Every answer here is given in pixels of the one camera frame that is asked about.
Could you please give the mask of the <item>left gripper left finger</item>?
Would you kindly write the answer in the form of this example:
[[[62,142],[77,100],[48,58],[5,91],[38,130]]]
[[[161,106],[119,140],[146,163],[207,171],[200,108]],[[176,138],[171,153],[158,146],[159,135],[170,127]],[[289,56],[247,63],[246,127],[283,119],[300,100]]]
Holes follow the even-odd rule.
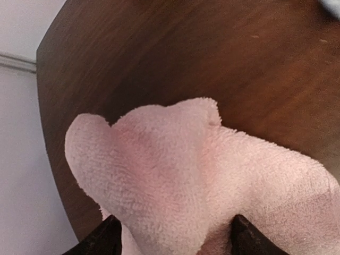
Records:
[[[110,215],[79,244],[63,255],[121,255],[122,225]]]

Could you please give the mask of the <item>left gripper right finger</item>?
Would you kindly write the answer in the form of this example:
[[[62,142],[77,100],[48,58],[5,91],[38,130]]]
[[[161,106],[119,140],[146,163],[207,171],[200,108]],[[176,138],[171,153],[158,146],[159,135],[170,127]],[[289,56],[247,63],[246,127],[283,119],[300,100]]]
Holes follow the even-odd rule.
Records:
[[[282,254],[282,250],[264,236],[243,215],[232,220],[232,254]]]

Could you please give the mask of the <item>pink towel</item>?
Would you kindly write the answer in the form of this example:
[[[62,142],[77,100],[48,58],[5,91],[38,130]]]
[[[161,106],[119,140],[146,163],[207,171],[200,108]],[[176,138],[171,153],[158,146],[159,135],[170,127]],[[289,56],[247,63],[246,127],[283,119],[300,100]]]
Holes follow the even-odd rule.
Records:
[[[65,157],[121,254],[230,254],[243,215],[289,254],[339,254],[339,183],[318,161],[222,125],[195,98],[136,108],[115,124],[78,115]]]

